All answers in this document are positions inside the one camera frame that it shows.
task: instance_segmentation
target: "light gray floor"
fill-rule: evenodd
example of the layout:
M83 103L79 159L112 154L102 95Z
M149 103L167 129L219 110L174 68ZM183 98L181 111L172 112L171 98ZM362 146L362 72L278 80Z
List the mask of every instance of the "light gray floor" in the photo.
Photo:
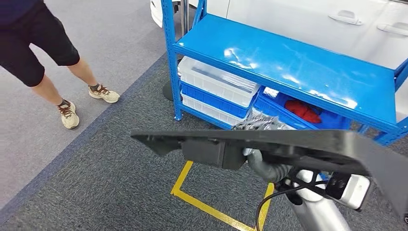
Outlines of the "light gray floor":
M148 0L45 0L97 79L124 92L165 49ZM108 104L41 49L32 47L63 97L75 102L80 126L65 129L58 111L0 68L0 208L78 136Z

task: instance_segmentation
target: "white plastic storage bin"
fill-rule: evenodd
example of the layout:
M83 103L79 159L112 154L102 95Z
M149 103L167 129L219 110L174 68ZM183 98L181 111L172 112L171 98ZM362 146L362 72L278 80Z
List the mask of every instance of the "white plastic storage bin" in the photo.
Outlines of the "white plastic storage bin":
M205 104L201 101L198 101L190 96L181 94L183 97L183 104L187 107L190 107L196 111L199 111L201 113L204 113L208 116L211 116L214 119L217 119L219 121L222 121L224 123L227 123L231 126L234 126L242 121L245 120L245 118L241 119L236 116L233 116L231 114L228 114L224 111L221 111L215 107L212 107L208 104Z
M249 107L260 85L233 75L187 56L181 60L179 72L181 81L203 89L211 94Z

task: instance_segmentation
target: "black base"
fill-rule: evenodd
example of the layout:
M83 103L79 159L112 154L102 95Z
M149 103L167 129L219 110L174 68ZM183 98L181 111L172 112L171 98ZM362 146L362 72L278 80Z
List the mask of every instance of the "black base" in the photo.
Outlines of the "black base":
M181 59L183 58L183 56L178 55L177 56L177 64L180 63ZM166 97L166 99L173 101L173 91L171 89L171 82L170 80L163 86L163 95Z
M171 82L170 80L163 86L163 95L166 99L173 101L173 92L171 90Z

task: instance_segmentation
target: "blue plastic storage bin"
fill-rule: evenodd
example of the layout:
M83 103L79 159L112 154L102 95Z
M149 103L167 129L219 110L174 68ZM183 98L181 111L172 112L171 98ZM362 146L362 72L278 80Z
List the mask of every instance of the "blue plastic storage bin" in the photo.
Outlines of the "blue plastic storage bin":
M238 118L245 118L248 114L248 110L252 107L256 95L252 98L249 107L242 107L238 104L232 103L221 97L213 95L205 90L199 89L193 85L181 81L181 92L187 96L190 96L196 100L199 100L205 104L213 106L219 110L229 113Z
M296 129L349 129L351 119L333 112L322 110L319 117L321 123L309 123L285 108L288 100L295 98L279 92L276 96L265 94L264 88L260 89L255 100L254 109L269 116L279 116L279 120Z

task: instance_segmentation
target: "person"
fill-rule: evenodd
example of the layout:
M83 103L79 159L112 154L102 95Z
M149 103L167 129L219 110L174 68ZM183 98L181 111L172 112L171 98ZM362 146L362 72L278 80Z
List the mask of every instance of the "person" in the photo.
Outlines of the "person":
M29 48L31 43L84 81L92 98L108 103L119 100L118 93L98 83L65 33L63 24L43 0L1 0L0 13L0 65L37 95L56 105L66 128L79 124L75 105L61 97L45 75L44 67Z

